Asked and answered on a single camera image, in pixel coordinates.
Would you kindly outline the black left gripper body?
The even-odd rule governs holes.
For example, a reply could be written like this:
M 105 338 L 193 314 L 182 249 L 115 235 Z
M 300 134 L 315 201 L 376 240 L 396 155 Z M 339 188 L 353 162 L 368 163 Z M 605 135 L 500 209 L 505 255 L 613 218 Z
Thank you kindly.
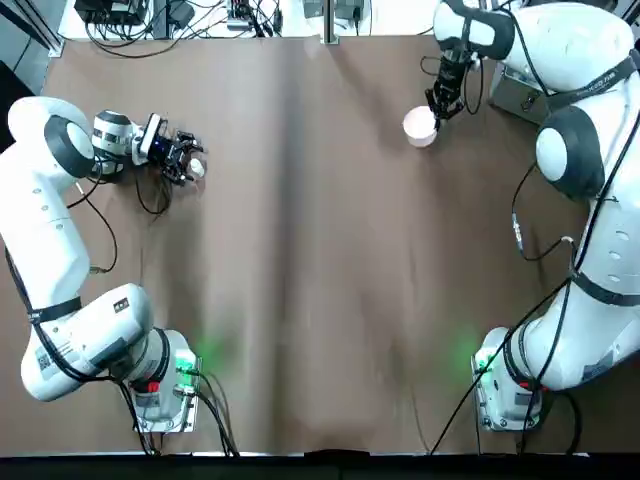
M 156 132 L 148 150 L 148 161 L 162 170 L 176 170 L 177 136 Z

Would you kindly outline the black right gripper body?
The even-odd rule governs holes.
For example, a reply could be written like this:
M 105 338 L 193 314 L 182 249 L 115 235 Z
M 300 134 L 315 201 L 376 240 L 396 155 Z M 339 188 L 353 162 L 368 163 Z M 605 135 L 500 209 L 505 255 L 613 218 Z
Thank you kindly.
M 441 95 L 459 95 L 465 73 L 473 62 L 473 53 L 466 49 L 444 50 L 440 59 L 436 83 Z

